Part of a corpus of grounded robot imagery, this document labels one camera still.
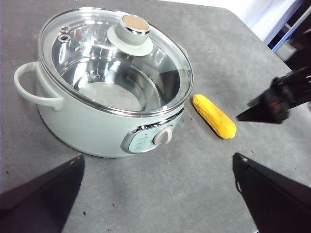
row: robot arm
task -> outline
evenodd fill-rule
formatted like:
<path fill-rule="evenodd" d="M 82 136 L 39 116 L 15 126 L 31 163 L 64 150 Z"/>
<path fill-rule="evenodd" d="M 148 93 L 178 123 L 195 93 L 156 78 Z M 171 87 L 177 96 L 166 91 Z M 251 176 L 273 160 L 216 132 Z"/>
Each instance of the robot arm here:
<path fill-rule="evenodd" d="M 280 124 L 288 118 L 289 109 L 311 101 L 311 31 L 291 43 L 297 49 L 285 63 L 294 71 L 274 78 L 270 88 L 249 102 L 250 108 L 238 115 L 238 120 Z"/>

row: gray table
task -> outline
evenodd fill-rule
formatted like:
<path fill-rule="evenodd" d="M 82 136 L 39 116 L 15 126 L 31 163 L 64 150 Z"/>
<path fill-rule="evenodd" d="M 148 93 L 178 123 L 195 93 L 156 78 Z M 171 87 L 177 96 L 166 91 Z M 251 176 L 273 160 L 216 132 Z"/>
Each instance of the gray table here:
<path fill-rule="evenodd" d="M 270 80 L 289 71 L 235 15 L 214 7 L 155 0 L 5 0 L 1 40 L 1 190 L 27 182 L 80 154 L 46 128 L 15 90 L 13 73 L 35 61 L 38 33 L 54 14 L 97 6 L 138 14 L 189 53 L 201 93 L 234 121 Z M 34 91 L 34 78 L 25 84 Z M 125 159 L 85 156 L 81 190 L 65 233 L 242 233 L 256 226 L 235 188 L 232 155 L 246 156 L 311 184 L 311 114 L 305 105 L 282 125 L 236 122 L 221 140 L 186 102 L 173 140 Z"/>

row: yellow corn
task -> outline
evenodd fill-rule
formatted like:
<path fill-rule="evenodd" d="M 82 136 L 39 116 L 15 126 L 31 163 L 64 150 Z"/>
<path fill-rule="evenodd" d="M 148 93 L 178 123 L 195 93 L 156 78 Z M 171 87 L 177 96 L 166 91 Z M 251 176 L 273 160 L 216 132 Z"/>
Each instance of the yellow corn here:
<path fill-rule="evenodd" d="M 223 139 L 233 138 L 237 127 L 215 104 L 203 95 L 194 95 L 192 103 L 204 120 Z"/>

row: pot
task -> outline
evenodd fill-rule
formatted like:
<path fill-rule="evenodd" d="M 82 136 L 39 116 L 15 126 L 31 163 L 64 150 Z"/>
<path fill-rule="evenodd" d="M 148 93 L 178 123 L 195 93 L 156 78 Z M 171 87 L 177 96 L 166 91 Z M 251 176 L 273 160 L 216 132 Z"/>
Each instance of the pot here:
<path fill-rule="evenodd" d="M 36 75 L 36 94 L 20 84 Z M 18 92 L 69 146 L 119 158 L 168 143 L 193 86 L 186 52 L 144 19 L 101 8 L 51 18 Z"/>

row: control panel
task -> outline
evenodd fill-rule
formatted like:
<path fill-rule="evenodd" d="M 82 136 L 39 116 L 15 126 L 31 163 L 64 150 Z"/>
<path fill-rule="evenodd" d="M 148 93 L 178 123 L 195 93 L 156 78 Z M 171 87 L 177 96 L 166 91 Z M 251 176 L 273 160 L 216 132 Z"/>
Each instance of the control panel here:
<path fill-rule="evenodd" d="M 168 143 L 172 132 L 181 117 L 183 109 L 162 122 L 139 126 L 124 138 L 121 148 L 128 153 L 142 153 L 152 150 L 160 144 Z"/>

